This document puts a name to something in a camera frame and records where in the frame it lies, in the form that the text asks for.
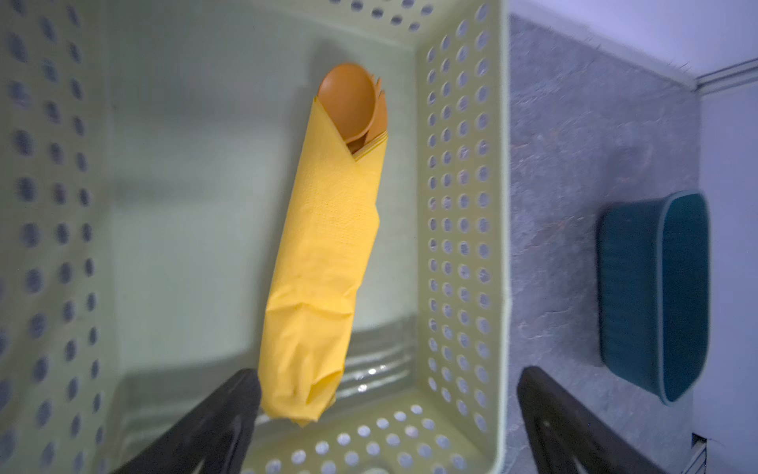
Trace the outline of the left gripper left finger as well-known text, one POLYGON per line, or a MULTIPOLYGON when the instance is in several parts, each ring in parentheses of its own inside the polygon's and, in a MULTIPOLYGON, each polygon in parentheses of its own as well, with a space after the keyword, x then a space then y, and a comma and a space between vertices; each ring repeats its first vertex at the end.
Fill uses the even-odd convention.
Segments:
POLYGON ((239 473, 251 445, 262 388, 241 369, 118 473, 239 473))

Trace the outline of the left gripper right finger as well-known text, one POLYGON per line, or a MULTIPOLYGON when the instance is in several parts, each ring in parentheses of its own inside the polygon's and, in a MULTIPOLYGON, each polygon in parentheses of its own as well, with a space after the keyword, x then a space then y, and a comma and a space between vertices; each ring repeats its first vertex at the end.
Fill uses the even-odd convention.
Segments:
POLYGON ((517 396, 540 473, 660 473, 540 367, 523 369, 517 396))

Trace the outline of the yellow paper napkin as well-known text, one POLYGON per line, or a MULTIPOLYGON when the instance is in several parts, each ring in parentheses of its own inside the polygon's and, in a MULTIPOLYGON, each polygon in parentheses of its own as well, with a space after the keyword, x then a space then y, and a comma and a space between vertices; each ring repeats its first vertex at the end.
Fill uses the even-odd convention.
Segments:
POLYGON ((272 419, 305 427, 336 401, 380 226, 387 145, 380 134, 351 154, 313 101, 264 317, 258 375, 272 419))

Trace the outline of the orange plastic fork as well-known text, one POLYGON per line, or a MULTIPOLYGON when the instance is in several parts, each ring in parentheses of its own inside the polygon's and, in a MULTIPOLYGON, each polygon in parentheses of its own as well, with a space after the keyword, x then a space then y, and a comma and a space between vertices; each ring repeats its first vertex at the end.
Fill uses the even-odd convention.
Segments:
POLYGON ((382 87, 382 79, 377 78, 375 83, 375 89, 377 92, 376 110, 374 115, 373 124, 369 128, 364 144, 367 145, 371 141, 375 140, 379 135, 384 134, 388 126, 388 110, 386 102, 386 93, 382 87))

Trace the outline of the orange plastic spoon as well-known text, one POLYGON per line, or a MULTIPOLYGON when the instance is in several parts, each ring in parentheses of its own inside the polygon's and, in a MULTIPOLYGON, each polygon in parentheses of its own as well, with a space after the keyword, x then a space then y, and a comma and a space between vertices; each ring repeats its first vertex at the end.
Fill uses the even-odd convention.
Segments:
POLYGON ((378 97, 376 81, 359 64, 335 66, 322 80, 317 97, 345 142, 365 136, 373 125, 378 97))

